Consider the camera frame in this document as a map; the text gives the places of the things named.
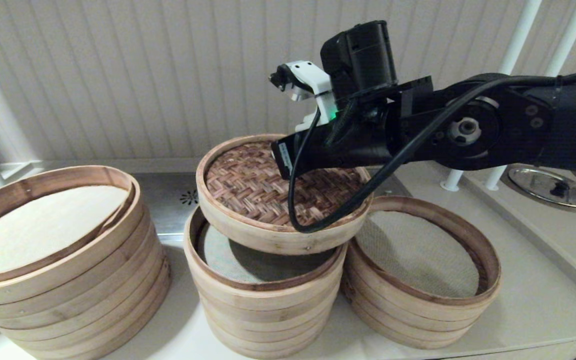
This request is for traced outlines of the woven bamboo steamer lid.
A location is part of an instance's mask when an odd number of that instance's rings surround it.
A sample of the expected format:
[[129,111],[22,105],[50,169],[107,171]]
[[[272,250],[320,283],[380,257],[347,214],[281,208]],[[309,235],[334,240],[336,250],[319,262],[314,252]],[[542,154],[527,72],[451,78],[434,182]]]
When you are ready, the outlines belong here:
[[[196,171],[199,207],[208,223],[235,243],[274,255],[310,255],[336,248],[363,226],[373,202],[366,198],[329,227],[304,234],[288,212],[290,183],[281,177],[271,143],[280,134],[235,137],[211,149]],[[370,180],[363,167],[309,171],[295,181],[300,224],[324,219]]]

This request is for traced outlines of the white base bracket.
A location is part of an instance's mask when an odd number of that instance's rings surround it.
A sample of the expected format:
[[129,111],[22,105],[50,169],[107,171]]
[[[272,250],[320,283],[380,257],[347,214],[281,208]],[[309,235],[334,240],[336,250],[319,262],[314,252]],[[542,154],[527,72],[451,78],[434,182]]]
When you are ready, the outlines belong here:
[[3,162],[0,163],[0,174],[6,183],[43,173],[46,165],[42,161]]

